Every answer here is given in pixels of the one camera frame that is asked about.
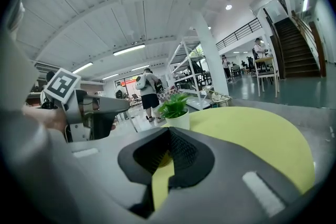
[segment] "patterned fabric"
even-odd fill
[[[178,89],[167,89],[164,93],[157,93],[157,98],[161,101],[161,102],[164,102],[164,101],[167,101],[170,99],[170,96],[172,94],[175,94],[175,93],[179,93],[180,91]]]

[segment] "light fixture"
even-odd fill
[[[113,55],[117,56],[117,55],[120,55],[120,54],[125,54],[126,52],[142,49],[144,47],[145,47],[145,44],[142,44],[142,45],[131,47],[131,48],[128,48],[128,49],[116,51],[116,52],[113,53]]]
[[[76,70],[75,70],[74,72],[72,72],[72,73],[76,74],[76,73],[78,73],[79,71],[82,71],[84,68],[87,68],[87,67],[92,66],[92,65],[93,65],[93,62],[89,62],[89,63],[87,63],[85,66],[82,66],[82,67],[76,69]]]
[[[114,75],[110,75],[110,76],[108,76],[108,77],[106,77],[106,78],[103,78],[103,80],[105,80],[105,79],[109,79],[109,78],[112,78],[112,77],[115,77],[115,76],[118,76],[119,74],[114,74]]]
[[[307,10],[308,7],[308,0],[303,0],[303,9],[302,11],[305,12]]]
[[[141,69],[141,68],[145,68],[145,67],[148,67],[149,65],[146,65],[146,66],[143,66],[143,67],[137,67],[137,68],[133,68],[132,71],[135,71],[135,70],[138,70],[138,69]]]

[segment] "yellow table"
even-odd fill
[[[271,112],[238,106],[190,114],[191,131],[243,146],[286,175],[301,193],[313,186],[315,175],[309,145],[289,121]],[[165,200],[173,162],[153,175],[154,204]]]

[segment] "staircase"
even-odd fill
[[[320,70],[314,56],[291,19],[281,20],[275,23],[275,27],[284,56],[286,78],[320,77]]]

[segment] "potted plant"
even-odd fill
[[[159,112],[166,118],[170,126],[190,129],[189,110],[186,108],[188,96],[181,93],[173,94],[169,101],[165,101]]]

